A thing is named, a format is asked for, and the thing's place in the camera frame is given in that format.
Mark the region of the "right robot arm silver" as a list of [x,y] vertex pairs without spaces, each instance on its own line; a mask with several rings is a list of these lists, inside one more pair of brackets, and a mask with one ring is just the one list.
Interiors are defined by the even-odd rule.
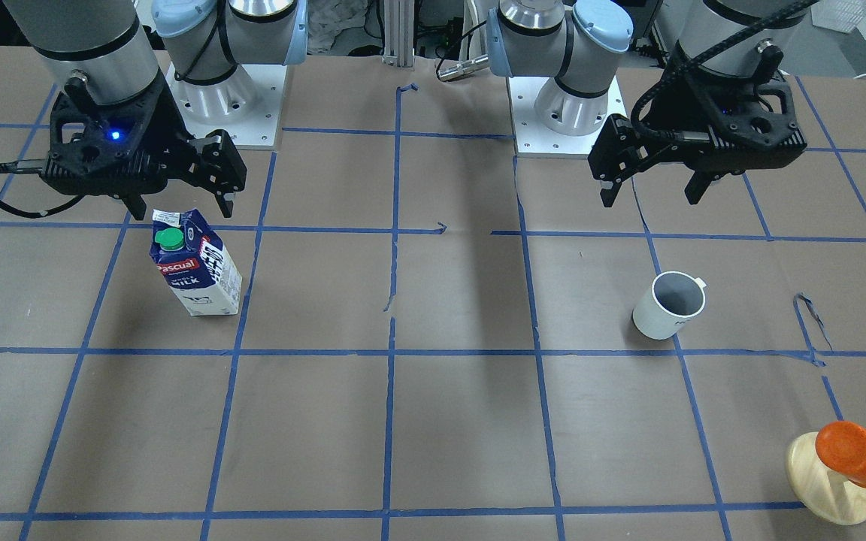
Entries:
[[59,93],[48,154],[0,163],[1,210],[43,219],[107,196],[142,220],[144,196],[181,180],[232,216],[247,166],[227,126],[258,114],[262,102],[247,66],[304,61],[306,1],[155,1],[171,74],[131,2],[5,5]]

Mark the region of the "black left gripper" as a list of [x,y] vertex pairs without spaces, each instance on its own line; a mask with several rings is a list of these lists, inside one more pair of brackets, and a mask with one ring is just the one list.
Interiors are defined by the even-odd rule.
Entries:
[[807,150],[807,138],[780,71],[755,79],[694,71],[661,89],[633,116],[612,114],[588,154],[599,198],[611,208],[622,181],[661,163],[694,171],[685,198],[697,205],[712,176],[784,168]]

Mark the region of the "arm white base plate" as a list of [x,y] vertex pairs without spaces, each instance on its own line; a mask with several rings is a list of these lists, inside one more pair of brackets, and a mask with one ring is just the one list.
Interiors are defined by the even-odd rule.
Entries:
[[519,157],[586,159],[606,119],[625,114],[616,77],[594,98],[565,92],[553,77],[514,77],[507,86]]
[[197,86],[166,72],[169,89],[195,138],[226,131],[239,150],[275,150],[289,69],[282,65],[240,65],[226,81]]

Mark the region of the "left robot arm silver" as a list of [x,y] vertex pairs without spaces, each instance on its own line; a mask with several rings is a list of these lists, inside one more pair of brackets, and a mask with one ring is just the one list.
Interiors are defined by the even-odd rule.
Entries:
[[783,46],[808,1],[695,1],[659,81],[629,114],[605,105],[631,17],[612,1],[501,1],[483,24],[494,75],[544,79],[535,107],[550,130],[599,134],[587,154],[601,201],[661,163],[693,171],[684,194],[700,202],[722,176],[787,167],[807,150]]

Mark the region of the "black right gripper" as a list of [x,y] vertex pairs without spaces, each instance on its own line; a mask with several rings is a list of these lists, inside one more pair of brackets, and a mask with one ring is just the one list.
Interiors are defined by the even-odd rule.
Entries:
[[230,134],[195,138],[186,130],[165,76],[116,104],[99,105],[85,73],[65,80],[50,113],[50,148],[39,176],[59,194],[123,198],[134,220],[147,215],[144,195],[182,180],[214,195],[231,219],[247,168]]

